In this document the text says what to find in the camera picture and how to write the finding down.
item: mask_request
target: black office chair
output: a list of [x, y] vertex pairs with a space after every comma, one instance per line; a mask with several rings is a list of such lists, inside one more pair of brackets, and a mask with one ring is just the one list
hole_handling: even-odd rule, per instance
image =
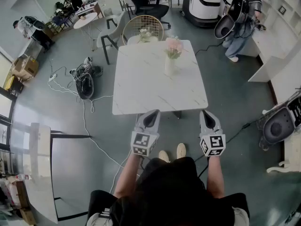
[[157, 18], [161, 23], [167, 24], [168, 28], [171, 28], [170, 23], [161, 21], [161, 18], [164, 17], [165, 14], [168, 12], [169, 6], [161, 4], [150, 4], [149, 0], [132, 0], [132, 2], [135, 4], [136, 7], [136, 15], [153, 16]]

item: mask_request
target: jeans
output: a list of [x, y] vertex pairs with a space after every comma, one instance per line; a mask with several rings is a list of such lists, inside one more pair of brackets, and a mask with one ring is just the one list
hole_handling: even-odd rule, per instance
[[228, 58], [235, 57], [244, 48], [252, 33], [253, 29], [250, 23], [236, 24], [234, 30], [222, 44], [224, 48], [227, 48], [225, 55]]

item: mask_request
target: vase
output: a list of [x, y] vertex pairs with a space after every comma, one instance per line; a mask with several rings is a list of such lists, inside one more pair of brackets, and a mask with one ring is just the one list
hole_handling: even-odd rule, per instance
[[172, 76], [174, 74], [174, 70], [175, 70], [174, 63], [175, 63], [175, 59], [170, 59], [168, 56], [166, 56], [164, 74], [168, 76]]

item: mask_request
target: white shoe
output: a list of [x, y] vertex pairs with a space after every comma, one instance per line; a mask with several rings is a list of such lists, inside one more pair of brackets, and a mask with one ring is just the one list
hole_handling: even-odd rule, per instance
[[166, 151], [160, 151], [160, 152], [159, 152], [159, 158], [160, 158], [161, 160], [166, 161], [166, 162], [170, 162], [170, 161], [169, 161], [169, 158], [168, 158], [168, 155], [167, 155], [167, 153], [166, 153]]
[[180, 143], [177, 147], [177, 159], [186, 156], [186, 147], [184, 143]]
[[232, 62], [234, 62], [234, 63], [236, 63], [237, 61], [238, 61], [238, 57], [232, 57], [232, 58], [229, 58], [228, 57], [228, 59], [230, 59]]

